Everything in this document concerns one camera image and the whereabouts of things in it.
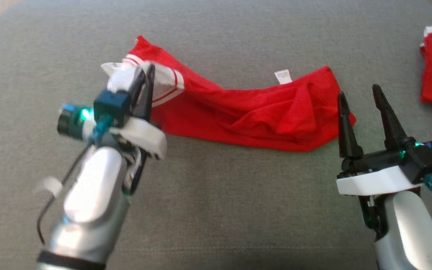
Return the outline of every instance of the green led light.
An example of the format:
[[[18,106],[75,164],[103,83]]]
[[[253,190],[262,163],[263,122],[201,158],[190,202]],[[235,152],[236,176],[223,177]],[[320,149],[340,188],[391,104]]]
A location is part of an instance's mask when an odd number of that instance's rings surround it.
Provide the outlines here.
[[[416,142],[416,143],[414,143],[414,146],[415,147],[418,147],[418,146],[425,146],[425,144],[422,144],[422,143],[418,143],[418,142]],[[403,159],[404,158],[404,155],[406,155],[406,151],[400,151],[399,152],[399,156]]]
[[[90,116],[91,116],[91,112],[89,109],[82,109],[81,110],[80,117],[83,121],[86,121]]]

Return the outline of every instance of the robotic arm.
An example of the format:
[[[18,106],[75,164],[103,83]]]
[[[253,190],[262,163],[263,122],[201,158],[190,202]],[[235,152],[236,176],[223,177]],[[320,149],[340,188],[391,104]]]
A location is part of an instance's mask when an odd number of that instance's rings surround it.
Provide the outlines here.
[[[94,108],[62,107],[58,132],[87,142],[63,184],[88,153],[77,182],[65,198],[63,216],[39,255],[38,269],[106,268],[125,220],[128,197],[137,188],[146,158],[163,159],[166,155],[164,133],[149,122],[154,71],[154,65],[146,72],[136,69],[129,89],[103,90]],[[39,230],[41,217],[38,232],[44,244]]]
[[[364,154],[349,121],[346,97],[339,95],[339,152],[344,158],[336,184],[357,196],[381,270],[432,270],[432,219],[420,189],[432,191],[432,141],[408,137],[379,85],[372,87],[381,112],[385,150]]]

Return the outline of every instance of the clothing label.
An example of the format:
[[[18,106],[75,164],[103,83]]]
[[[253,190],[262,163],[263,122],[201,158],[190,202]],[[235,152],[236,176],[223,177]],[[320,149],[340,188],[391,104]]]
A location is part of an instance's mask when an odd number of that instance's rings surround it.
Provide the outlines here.
[[[293,80],[291,80],[290,71],[287,69],[277,71],[274,73],[274,75],[276,75],[276,79],[278,80],[279,84],[287,84],[293,82]]]

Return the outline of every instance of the gray couch cushion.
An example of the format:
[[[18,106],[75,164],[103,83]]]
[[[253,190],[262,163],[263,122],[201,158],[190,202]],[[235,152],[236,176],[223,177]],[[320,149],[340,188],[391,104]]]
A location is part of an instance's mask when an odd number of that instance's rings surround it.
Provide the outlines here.
[[[418,44],[425,0],[27,0],[0,19],[0,269],[31,269],[36,218],[83,143],[59,136],[62,102],[91,104],[142,34],[231,88],[276,84],[329,65],[358,118],[367,152],[384,133],[371,85],[383,87],[407,133],[432,140],[420,104]],[[168,135],[149,162],[109,269],[376,269],[374,234],[355,198],[338,194],[338,144],[290,153]],[[432,195],[423,192],[432,214]],[[53,207],[44,232],[60,217]]]

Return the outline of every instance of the black cable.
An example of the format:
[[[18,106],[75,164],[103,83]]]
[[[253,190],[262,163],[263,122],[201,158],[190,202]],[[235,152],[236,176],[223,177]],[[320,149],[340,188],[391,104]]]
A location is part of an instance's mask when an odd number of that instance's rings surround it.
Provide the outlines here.
[[[70,176],[72,175],[74,169],[76,169],[76,167],[78,166],[79,162],[81,161],[81,159],[84,157],[84,155],[86,154],[86,152],[88,151],[89,147],[91,147],[92,142],[89,142],[86,147],[84,147],[84,149],[82,150],[82,152],[79,154],[79,156],[76,158],[76,160],[74,161],[74,163],[72,164],[71,168],[69,169],[69,171],[67,171],[65,177],[63,178],[63,180],[61,181],[61,185],[64,186],[67,181],[69,180]],[[48,212],[49,208],[51,207],[51,205],[53,204],[54,200],[56,199],[55,196],[53,196],[53,198],[51,198],[48,203],[46,203],[45,207],[43,208],[43,210],[41,211],[41,213],[39,214],[39,217],[37,219],[37,234],[39,236],[39,240],[41,241],[41,243],[44,245],[44,237],[43,237],[43,233],[41,233],[41,221],[43,221],[43,217],[46,214],[46,212]]]
[[[136,188],[138,187],[138,183],[139,183],[139,179],[141,178],[141,174],[143,174],[143,168],[144,168],[144,164],[146,163],[146,158],[148,157],[148,153],[143,150],[143,149],[139,149],[141,151],[141,162],[139,163],[139,167],[136,171],[136,173],[134,173],[134,177],[132,178],[131,181],[131,189],[130,189],[130,194],[134,194],[134,192],[136,192]]]

